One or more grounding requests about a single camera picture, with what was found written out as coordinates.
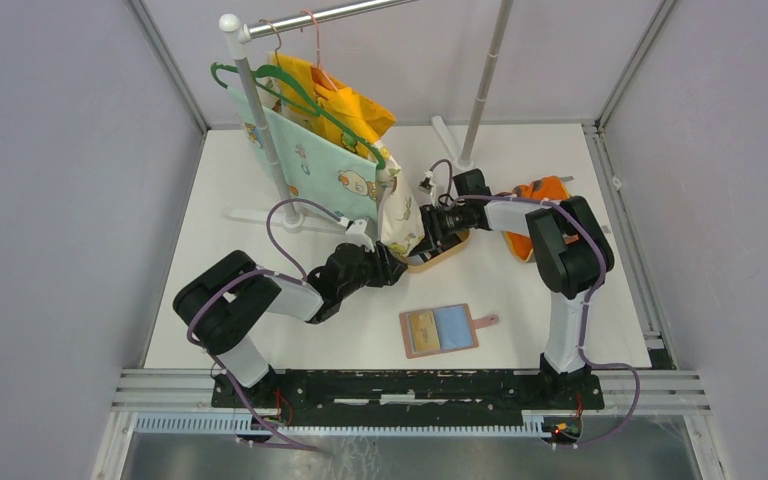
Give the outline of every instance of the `orange cloth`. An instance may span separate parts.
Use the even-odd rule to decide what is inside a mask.
[[[521,198],[532,198],[534,200],[566,200],[570,197],[564,182],[560,178],[551,176],[543,177],[540,180],[531,182],[530,185],[519,185],[513,189],[514,195]],[[511,253],[523,262],[531,260],[531,254],[534,253],[534,247],[531,238],[518,233],[502,232],[505,242]]]

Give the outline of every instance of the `yellow garment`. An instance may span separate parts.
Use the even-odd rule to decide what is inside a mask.
[[[292,75],[320,107],[334,115],[355,135],[370,144],[377,142],[384,135],[384,132],[396,123],[396,117],[389,110],[329,75],[328,77],[337,87],[335,91],[323,72],[310,62],[279,53],[277,62],[273,60],[273,63],[280,65],[282,70]],[[298,93],[287,87],[284,82],[280,83],[281,89],[288,99],[299,105],[305,105]],[[289,107],[296,115],[309,120],[313,132],[317,135],[364,158],[369,157],[369,150],[366,147],[346,137],[339,127],[326,118],[322,116],[311,118],[294,105],[291,104]]]

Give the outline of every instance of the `purple cable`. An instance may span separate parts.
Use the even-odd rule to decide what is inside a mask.
[[[437,168],[441,163],[445,163],[449,166],[449,188],[446,189],[446,195],[451,196],[452,195],[452,182],[454,181],[454,175],[455,175],[455,169],[452,166],[452,161],[448,158],[441,158],[440,160],[437,160],[431,165],[431,168],[428,169],[429,172],[434,173],[434,169]]]
[[[458,197],[458,199],[467,199],[467,200],[489,200],[491,202],[504,202],[504,201],[511,201],[511,202],[522,202],[522,203],[531,203],[534,205],[542,205],[544,207],[551,207],[555,209],[558,213],[561,214],[561,216],[566,219],[570,223],[570,225],[575,228],[575,230],[578,232],[578,234],[581,236],[581,238],[584,239],[585,242],[587,242],[587,245],[590,246],[590,248],[593,250],[593,253],[596,254],[596,259],[599,262],[599,278],[596,280],[596,283],[594,283],[589,290],[587,290],[587,293],[584,294],[584,306],[581,309],[581,329],[578,333],[578,355],[581,357],[581,360],[584,361],[585,364],[590,366],[590,368],[594,370],[628,370],[631,372],[631,374],[634,376],[634,399],[631,401],[631,407],[628,409],[628,413],[625,417],[623,417],[622,421],[619,425],[617,425],[613,430],[609,431],[608,433],[605,433],[603,435],[600,435],[596,438],[592,438],[590,440],[585,440],[584,442],[578,443],[574,446],[567,446],[567,445],[561,445],[563,448],[577,448],[577,447],[583,447],[586,445],[592,445],[594,443],[599,443],[604,440],[607,440],[614,435],[618,434],[620,431],[622,431],[623,428],[628,425],[628,422],[631,421],[631,417],[634,415],[634,411],[637,410],[637,403],[640,401],[640,374],[637,373],[637,369],[632,367],[631,365],[627,363],[595,363],[592,362],[589,358],[587,358],[587,355],[584,353],[584,341],[587,338],[587,320],[588,315],[590,313],[590,299],[593,298],[593,294],[596,293],[596,290],[602,286],[602,284],[605,283],[605,276],[608,274],[608,267],[605,263],[605,257],[602,255],[602,251],[599,249],[599,246],[596,245],[596,241],[593,240],[593,237],[590,236],[590,234],[587,233],[587,231],[584,230],[584,227],[581,226],[578,221],[573,218],[572,214],[561,208],[561,206],[555,202],[550,202],[548,200],[532,200],[530,198],[522,198],[522,197],[491,197],[486,195],[463,195]]]
[[[275,212],[277,212],[279,208],[281,208],[282,206],[288,203],[305,203],[312,207],[316,207],[322,213],[328,215],[329,217],[334,219],[334,221],[336,222],[340,221],[340,217],[338,217],[337,214],[335,214],[331,210],[328,210],[322,205],[304,198],[288,198],[286,200],[281,200],[280,202],[276,203],[275,206],[273,206],[272,209],[269,210],[269,214],[266,215],[266,235],[269,236],[269,241],[272,242],[272,245],[274,245],[279,252],[281,252],[281,255],[284,255],[284,258],[289,260],[290,263],[292,263],[293,266],[296,267],[296,269],[298,269],[299,273],[302,274],[302,281],[304,281],[304,280],[307,280],[307,272],[304,271],[304,268],[302,268],[302,265],[299,262],[297,262],[292,255],[290,255],[286,250],[281,248],[281,245],[278,245],[278,241],[275,240],[275,235],[272,234],[272,216],[275,215]]]
[[[296,283],[301,283],[299,280],[288,277],[286,275],[281,275],[279,273],[275,273],[272,270],[252,270],[251,272],[246,272],[239,277],[231,280],[228,282],[227,285],[219,289],[218,292],[216,292],[210,299],[202,305],[202,307],[196,312],[195,316],[193,316],[193,319],[190,321],[190,325],[187,327],[187,340],[192,343],[193,345],[197,347],[203,347],[201,342],[196,340],[196,338],[193,336],[193,332],[196,329],[196,325],[201,321],[202,317],[204,317],[204,314],[207,313],[208,310],[210,310],[211,307],[220,299],[223,295],[231,291],[232,288],[236,287],[237,285],[243,283],[244,281],[248,280],[249,278],[252,278],[256,275],[265,275],[265,276],[274,276],[279,277],[284,280],[293,281]],[[265,428],[269,433],[272,435],[280,438],[281,440],[287,442],[286,444],[272,444],[272,443],[255,443],[254,445],[257,446],[263,446],[266,448],[290,448],[294,450],[307,450],[307,451],[316,451],[316,447],[312,447],[310,445],[305,445],[304,443],[298,442],[296,440],[293,440],[292,438],[287,437],[286,435],[278,432],[278,429],[270,425],[266,420],[263,419],[260,415],[257,414],[252,404],[249,402],[249,399],[246,398],[246,395],[243,393],[243,388],[240,385],[240,383],[237,381],[237,378],[234,377],[234,375],[231,373],[230,370],[228,370],[227,367],[213,354],[210,354],[210,358],[213,359],[214,362],[216,362],[217,365],[219,365],[220,368],[224,369],[226,372],[226,375],[228,377],[228,380],[231,382],[231,386],[234,387],[234,391],[237,393],[237,396],[240,397],[240,400],[243,402],[243,405],[245,405],[246,409],[251,414],[252,418],[255,419],[257,423],[259,423],[263,428]]]

